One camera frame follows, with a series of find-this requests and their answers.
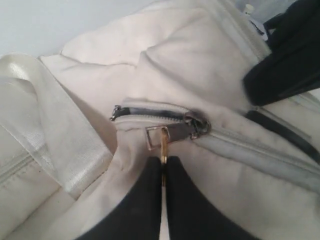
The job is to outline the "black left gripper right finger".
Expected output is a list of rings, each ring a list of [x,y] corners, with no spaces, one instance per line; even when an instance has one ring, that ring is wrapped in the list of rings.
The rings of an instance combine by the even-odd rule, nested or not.
[[[256,240],[201,193],[177,156],[165,165],[166,209],[171,240]]]

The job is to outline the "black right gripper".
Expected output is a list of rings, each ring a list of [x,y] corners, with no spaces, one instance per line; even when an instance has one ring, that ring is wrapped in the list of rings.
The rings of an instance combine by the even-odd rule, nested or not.
[[[271,54],[243,78],[251,104],[269,105],[320,88],[320,2],[297,0],[264,23]]]

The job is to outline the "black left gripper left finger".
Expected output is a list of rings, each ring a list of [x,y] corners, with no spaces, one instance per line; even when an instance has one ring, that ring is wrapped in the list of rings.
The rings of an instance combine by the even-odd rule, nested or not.
[[[158,240],[162,217],[162,166],[149,157],[120,203],[79,240]]]

